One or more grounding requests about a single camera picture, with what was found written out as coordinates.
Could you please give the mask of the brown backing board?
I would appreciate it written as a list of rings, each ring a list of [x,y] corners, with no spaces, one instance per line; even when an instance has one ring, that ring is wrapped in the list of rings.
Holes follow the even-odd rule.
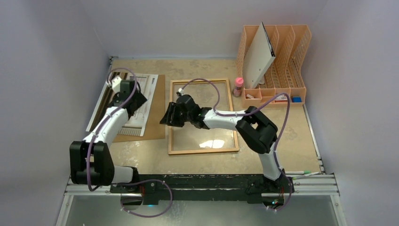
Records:
[[[165,75],[137,73],[136,77],[147,102],[119,130],[114,142],[165,138],[165,126],[159,124],[165,112]]]

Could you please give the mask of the clear acrylic sheet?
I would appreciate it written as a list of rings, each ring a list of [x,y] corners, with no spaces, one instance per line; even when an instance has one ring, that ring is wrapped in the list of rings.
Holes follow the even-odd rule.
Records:
[[[175,80],[160,123],[169,127],[169,155],[239,151],[228,79]]]

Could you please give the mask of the wooden picture frame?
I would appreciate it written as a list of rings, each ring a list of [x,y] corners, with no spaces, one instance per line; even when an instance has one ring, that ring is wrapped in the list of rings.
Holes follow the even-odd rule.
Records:
[[[182,85],[183,87],[188,86],[189,84],[192,85],[199,85],[199,84],[210,84],[212,85],[217,94],[217,101],[215,105],[217,106],[220,102],[220,91],[219,89],[215,86],[216,83],[223,83],[225,85],[225,91],[226,91],[226,99],[227,99],[227,106],[229,111],[233,111],[233,103],[232,103],[232,97],[231,97],[231,89],[230,89],[230,83],[229,79],[227,78],[221,78],[221,79],[201,79],[201,78],[196,78],[192,80],[171,80],[170,81],[170,89],[169,89],[169,100],[170,102],[173,101],[173,97],[176,96],[176,92],[174,92],[174,86],[175,85]],[[196,150],[174,150],[174,138],[173,138],[173,127],[168,126],[168,154],[169,155],[187,155],[187,154],[208,154],[208,153],[237,153],[239,151],[239,144],[238,144],[238,134],[237,131],[232,130],[231,131],[231,137],[233,140],[234,147],[231,148],[214,148],[213,144],[215,140],[212,140],[212,144],[209,148],[200,148]]]

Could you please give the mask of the plant photo print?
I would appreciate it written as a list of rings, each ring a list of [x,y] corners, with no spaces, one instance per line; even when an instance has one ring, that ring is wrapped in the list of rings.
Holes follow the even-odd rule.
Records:
[[[112,82],[111,86],[104,84],[86,131],[95,131],[105,116],[125,102],[122,109],[128,120],[118,128],[114,142],[164,138],[165,129],[156,120],[165,110],[165,77],[114,71]]]

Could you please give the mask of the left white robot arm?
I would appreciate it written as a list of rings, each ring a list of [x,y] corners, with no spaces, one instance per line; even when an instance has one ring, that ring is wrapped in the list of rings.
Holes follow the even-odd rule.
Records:
[[[147,98],[134,80],[122,80],[117,88],[119,91],[98,125],[83,140],[72,142],[69,148],[71,180],[74,184],[88,185],[90,191],[112,184],[122,184],[130,193],[140,188],[137,168],[114,165],[109,147]]]

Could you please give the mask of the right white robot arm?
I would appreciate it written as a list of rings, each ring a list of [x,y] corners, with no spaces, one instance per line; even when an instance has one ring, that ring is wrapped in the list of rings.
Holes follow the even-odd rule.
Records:
[[[283,168],[277,157],[278,128],[265,114],[254,106],[238,112],[218,111],[200,107],[189,95],[170,102],[160,124],[183,127],[189,122],[198,129],[227,129],[236,131],[247,146],[258,154],[264,176],[265,188],[271,192],[282,187]]]

